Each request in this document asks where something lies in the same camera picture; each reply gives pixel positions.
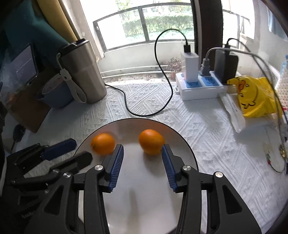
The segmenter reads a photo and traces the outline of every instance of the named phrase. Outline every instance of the yellow plastic bag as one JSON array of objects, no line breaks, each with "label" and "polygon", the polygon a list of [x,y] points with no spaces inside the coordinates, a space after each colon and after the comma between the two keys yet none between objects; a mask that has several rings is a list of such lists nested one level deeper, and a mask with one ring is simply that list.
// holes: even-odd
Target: yellow plastic bag
[{"label": "yellow plastic bag", "polygon": [[265,77],[238,76],[227,81],[234,84],[238,92],[239,105],[244,117],[261,117],[276,113],[274,92]]}]

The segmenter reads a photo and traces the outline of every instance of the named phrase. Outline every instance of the yellow curtain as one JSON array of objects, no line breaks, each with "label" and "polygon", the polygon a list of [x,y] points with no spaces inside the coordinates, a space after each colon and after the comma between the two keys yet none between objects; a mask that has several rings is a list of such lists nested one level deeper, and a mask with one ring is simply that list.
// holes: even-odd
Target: yellow curtain
[{"label": "yellow curtain", "polygon": [[69,43],[77,40],[58,0],[37,0],[49,25]]}]

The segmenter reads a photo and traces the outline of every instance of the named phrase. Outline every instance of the plate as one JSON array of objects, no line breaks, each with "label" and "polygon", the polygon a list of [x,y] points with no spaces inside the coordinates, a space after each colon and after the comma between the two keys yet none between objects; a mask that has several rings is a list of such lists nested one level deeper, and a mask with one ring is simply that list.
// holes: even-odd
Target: plate
[{"label": "plate", "polygon": [[[184,138],[169,126],[149,119],[121,119],[102,126],[88,136],[75,154],[89,151],[92,163],[79,171],[84,173],[103,158],[91,150],[90,142],[100,133],[111,134],[116,144],[124,147],[124,159],[116,188],[103,193],[108,226],[111,234],[164,234],[178,223],[182,193],[169,187],[161,155],[146,155],[138,137],[146,129],[159,132],[170,145],[174,155],[186,165],[198,170],[192,149]],[[83,191],[79,195],[79,218],[83,218]]]}]

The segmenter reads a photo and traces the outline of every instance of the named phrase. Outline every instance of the orange fruit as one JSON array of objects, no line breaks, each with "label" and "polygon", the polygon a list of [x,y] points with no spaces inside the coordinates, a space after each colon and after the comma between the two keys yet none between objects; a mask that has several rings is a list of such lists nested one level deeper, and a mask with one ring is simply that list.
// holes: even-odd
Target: orange fruit
[{"label": "orange fruit", "polygon": [[115,140],[110,134],[101,133],[92,139],[90,145],[97,154],[104,156],[113,153]]},{"label": "orange fruit", "polygon": [[165,140],[155,130],[146,129],[139,135],[139,143],[146,154],[158,155],[165,144]]}]

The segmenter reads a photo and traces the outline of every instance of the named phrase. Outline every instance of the green bush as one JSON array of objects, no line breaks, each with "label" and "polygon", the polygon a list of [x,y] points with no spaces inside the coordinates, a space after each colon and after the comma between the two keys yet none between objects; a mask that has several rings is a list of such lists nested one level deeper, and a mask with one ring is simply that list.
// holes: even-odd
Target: green bush
[{"label": "green bush", "polygon": [[[145,17],[149,33],[162,32],[165,29],[175,28],[179,30],[193,29],[191,15],[176,14],[172,16]],[[126,37],[143,34],[141,20],[126,21],[123,24]]]}]

